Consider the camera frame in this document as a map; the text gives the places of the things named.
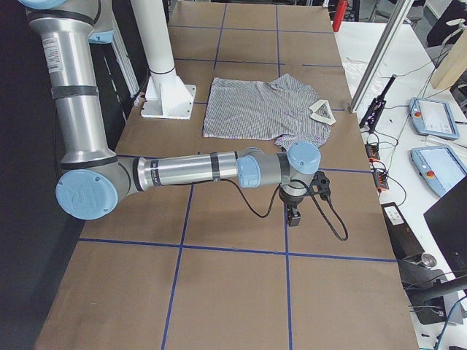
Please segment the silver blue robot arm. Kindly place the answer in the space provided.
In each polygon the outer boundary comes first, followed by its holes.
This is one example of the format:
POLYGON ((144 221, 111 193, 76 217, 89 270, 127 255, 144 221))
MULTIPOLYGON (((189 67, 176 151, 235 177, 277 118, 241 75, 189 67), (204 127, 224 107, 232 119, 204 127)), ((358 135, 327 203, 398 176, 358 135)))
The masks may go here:
POLYGON ((55 195, 78 219, 109 214, 125 197, 151 187, 227 181, 238 190, 274 185, 296 226, 304 197, 328 200, 316 146, 300 142, 266 154, 256 148, 146 159, 118 157, 107 144, 90 45, 113 38, 110 1, 26 1, 30 27, 40 35, 65 144, 55 195))

